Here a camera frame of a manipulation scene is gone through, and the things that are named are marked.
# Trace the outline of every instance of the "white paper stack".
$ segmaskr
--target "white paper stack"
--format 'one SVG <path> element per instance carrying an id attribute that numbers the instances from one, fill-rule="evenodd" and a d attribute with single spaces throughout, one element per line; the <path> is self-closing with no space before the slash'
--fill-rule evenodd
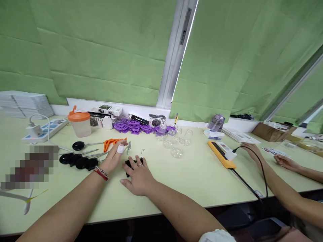
<path id="1" fill-rule="evenodd" d="M 0 106 L 4 110 L 7 116 L 13 118 L 25 118 L 26 116 L 19 108 L 14 95 L 27 92 L 20 91 L 2 91 L 0 92 Z"/>
<path id="2" fill-rule="evenodd" d="M 239 143 L 246 142 L 249 144 L 261 144 L 261 142 L 258 140 L 238 130 L 232 128 L 222 128 L 222 131 Z"/>
<path id="3" fill-rule="evenodd" d="M 14 99 L 27 118 L 33 114 L 42 114 L 47 117 L 54 115 L 45 94 L 31 92 L 18 93 L 14 95 Z M 45 117 L 42 116 L 34 116 L 34 118 L 45 119 Z"/>

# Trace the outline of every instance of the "person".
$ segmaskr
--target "person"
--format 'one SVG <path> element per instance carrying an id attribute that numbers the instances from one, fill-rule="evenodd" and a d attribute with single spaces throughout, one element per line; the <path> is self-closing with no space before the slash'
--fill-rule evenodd
<path id="1" fill-rule="evenodd" d="M 118 152 L 118 147 L 122 145 L 128 145 L 127 141 L 118 141 L 100 165 L 100 169 L 108 175 L 120 162 L 122 152 Z M 141 163 L 139 156 L 136 156 L 137 164 L 132 157 L 129 157 L 129 161 L 133 170 L 125 163 L 122 166 L 130 175 L 131 181 L 122 179 L 121 184 L 134 195 L 147 196 L 183 239 L 188 242 L 235 241 L 206 209 L 184 194 L 157 182 L 150 173 L 145 158 Z M 91 172 L 28 228 L 17 241 L 74 241 L 105 185 L 109 185 L 109 182 L 97 172 Z"/>
<path id="2" fill-rule="evenodd" d="M 244 146 L 242 149 L 248 152 L 262 173 L 260 161 L 252 151 L 260 158 L 269 188 L 282 206 L 296 216 L 293 225 L 312 241 L 323 241 L 323 204 L 304 198 L 291 188 L 265 161 L 256 145 L 242 143 L 242 146 Z M 282 155 L 275 155 L 274 158 L 279 166 L 323 184 L 323 172 L 300 166 L 292 159 Z"/>

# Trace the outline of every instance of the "plastic shaker bottle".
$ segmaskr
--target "plastic shaker bottle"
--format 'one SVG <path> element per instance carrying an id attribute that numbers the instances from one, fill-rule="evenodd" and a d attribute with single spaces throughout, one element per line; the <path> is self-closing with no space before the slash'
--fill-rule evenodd
<path id="1" fill-rule="evenodd" d="M 213 117 L 208 128 L 214 132 L 217 132 L 221 127 L 221 125 L 223 124 L 223 122 L 224 122 L 224 116 L 222 114 L 217 114 Z"/>
<path id="2" fill-rule="evenodd" d="M 70 111 L 67 119 L 71 122 L 73 130 L 77 137 L 87 137 L 91 134 L 91 115 L 86 111 L 75 112 L 75 109 L 76 105 L 74 106 L 73 111 Z"/>

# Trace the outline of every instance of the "stack of white boxes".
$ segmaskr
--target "stack of white boxes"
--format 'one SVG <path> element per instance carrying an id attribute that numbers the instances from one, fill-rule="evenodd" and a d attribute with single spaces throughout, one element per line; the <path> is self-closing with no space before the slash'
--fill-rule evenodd
<path id="1" fill-rule="evenodd" d="M 19 91 L 0 92 L 0 106 L 8 116 L 15 118 L 28 118 L 33 114 L 42 114 L 47 117 L 54 115 L 45 94 Z M 35 118 L 45 119 L 38 115 Z"/>
<path id="2" fill-rule="evenodd" d="M 26 117 L 30 117 L 33 114 L 42 114 L 47 117 L 54 115 L 45 94 L 26 92 L 15 94 L 13 97 Z M 34 118 L 45 119 L 45 117 L 39 115 L 34 116 Z"/>
<path id="3" fill-rule="evenodd" d="M 13 118 L 25 118 L 26 116 L 19 108 L 14 95 L 27 92 L 19 91 L 2 91 L 0 92 L 0 106 L 4 110 L 5 114 Z"/>

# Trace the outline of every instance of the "pen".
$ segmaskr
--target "pen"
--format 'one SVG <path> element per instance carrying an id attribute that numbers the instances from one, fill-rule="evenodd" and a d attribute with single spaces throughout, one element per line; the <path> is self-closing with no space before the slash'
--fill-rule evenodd
<path id="1" fill-rule="evenodd" d="M 174 127 L 175 127 L 175 125 L 176 125 L 177 120 L 178 120 L 178 113 L 176 114 L 176 117 L 175 117 Z"/>

